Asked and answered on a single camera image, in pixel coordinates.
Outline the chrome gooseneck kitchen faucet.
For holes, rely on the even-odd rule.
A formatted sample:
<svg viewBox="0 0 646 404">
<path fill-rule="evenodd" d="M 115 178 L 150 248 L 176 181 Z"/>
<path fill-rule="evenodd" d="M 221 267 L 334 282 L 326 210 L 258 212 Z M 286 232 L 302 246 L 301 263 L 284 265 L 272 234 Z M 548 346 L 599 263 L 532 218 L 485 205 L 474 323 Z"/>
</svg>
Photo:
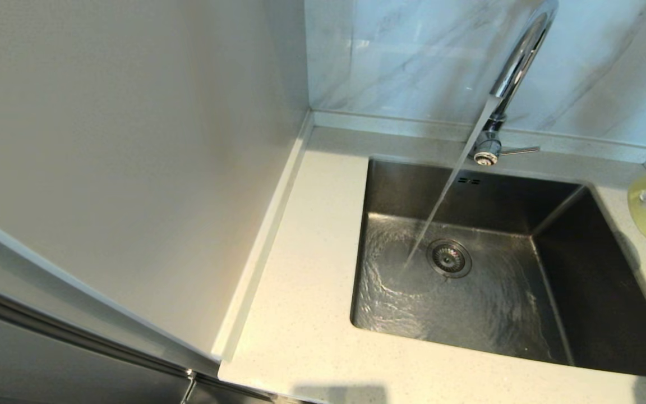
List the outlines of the chrome gooseneck kitchen faucet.
<svg viewBox="0 0 646 404">
<path fill-rule="evenodd" d="M 488 120 L 481 130 L 474 130 L 477 138 L 469 152 L 470 159 L 480 166 L 497 164 L 500 156 L 506 154 L 502 151 L 499 132 L 507 120 L 507 109 L 539 53 L 558 10 L 559 0 L 541 0 L 523 26 L 502 71 L 495 80 L 490 95 L 498 98 L 499 102 L 488 114 Z"/>
</svg>

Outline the stainless steel sink basin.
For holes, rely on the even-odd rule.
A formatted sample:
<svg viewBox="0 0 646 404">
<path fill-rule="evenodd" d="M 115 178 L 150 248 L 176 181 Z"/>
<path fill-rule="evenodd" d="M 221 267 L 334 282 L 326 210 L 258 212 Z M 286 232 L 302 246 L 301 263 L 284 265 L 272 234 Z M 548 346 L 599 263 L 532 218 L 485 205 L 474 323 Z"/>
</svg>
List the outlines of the stainless steel sink basin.
<svg viewBox="0 0 646 404">
<path fill-rule="evenodd" d="M 370 159 L 350 320 L 496 355 L 646 377 L 646 296 L 598 192 L 579 182 Z M 434 240 L 462 244 L 464 278 Z"/>
</svg>

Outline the round metal drain strainer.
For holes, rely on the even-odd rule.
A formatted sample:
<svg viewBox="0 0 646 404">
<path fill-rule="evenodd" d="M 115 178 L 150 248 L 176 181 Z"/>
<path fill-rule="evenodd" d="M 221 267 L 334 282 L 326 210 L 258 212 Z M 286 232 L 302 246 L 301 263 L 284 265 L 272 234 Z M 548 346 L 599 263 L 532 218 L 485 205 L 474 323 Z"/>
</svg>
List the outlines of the round metal drain strainer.
<svg viewBox="0 0 646 404">
<path fill-rule="evenodd" d="M 441 238 L 426 248 L 428 265 L 446 278 L 464 278 L 472 270 L 472 257 L 458 241 Z"/>
</svg>

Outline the tall glossy grey cabinet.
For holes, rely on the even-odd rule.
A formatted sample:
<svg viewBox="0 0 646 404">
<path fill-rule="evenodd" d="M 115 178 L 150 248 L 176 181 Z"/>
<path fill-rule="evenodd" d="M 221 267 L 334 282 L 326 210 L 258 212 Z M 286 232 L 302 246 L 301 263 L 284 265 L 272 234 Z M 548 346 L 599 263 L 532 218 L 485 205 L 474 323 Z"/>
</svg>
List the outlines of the tall glossy grey cabinet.
<svg viewBox="0 0 646 404">
<path fill-rule="evenodd" d="M 0 0 L 0 402 L 233 356 L 312 128 L 303 0 Z"/>
</svg>

